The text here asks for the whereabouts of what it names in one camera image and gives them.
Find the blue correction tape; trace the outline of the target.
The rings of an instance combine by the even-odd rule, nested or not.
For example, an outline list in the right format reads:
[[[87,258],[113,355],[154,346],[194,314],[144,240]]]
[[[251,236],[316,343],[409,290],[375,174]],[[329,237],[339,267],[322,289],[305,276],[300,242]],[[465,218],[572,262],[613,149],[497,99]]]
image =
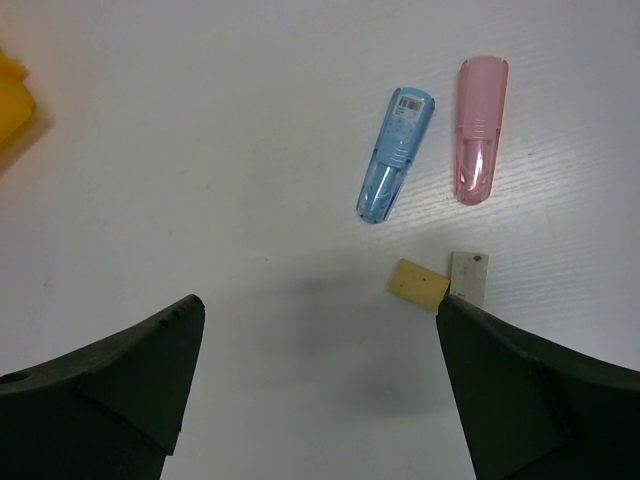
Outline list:
[[[356,203],[362,220],[387,220],[435,111],[434,98],[414,87],[394,90]]]

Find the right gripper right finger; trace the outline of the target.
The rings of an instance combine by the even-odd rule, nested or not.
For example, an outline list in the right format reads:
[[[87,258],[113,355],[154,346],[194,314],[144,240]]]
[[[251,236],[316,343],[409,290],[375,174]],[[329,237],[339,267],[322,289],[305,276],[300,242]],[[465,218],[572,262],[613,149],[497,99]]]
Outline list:
[[[477,478],[638,478],[638,372],[452,295],[436,325]]]

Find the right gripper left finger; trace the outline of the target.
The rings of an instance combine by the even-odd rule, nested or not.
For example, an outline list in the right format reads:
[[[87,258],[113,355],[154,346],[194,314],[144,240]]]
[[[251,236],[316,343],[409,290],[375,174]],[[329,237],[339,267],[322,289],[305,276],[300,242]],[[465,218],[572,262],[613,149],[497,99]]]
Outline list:
[[[188,295],[1,378],[4,479],[158,479],[181,431],[205,325]]]

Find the pink correction tape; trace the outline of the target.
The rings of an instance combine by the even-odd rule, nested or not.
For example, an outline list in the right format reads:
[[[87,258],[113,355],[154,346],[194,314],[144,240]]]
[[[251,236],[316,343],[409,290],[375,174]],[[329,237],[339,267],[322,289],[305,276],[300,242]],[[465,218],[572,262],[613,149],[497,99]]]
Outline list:
[[[477,205],[491,194],[505,107],[509,64],[476,56],[461,65],[455,117],[455,196]]]

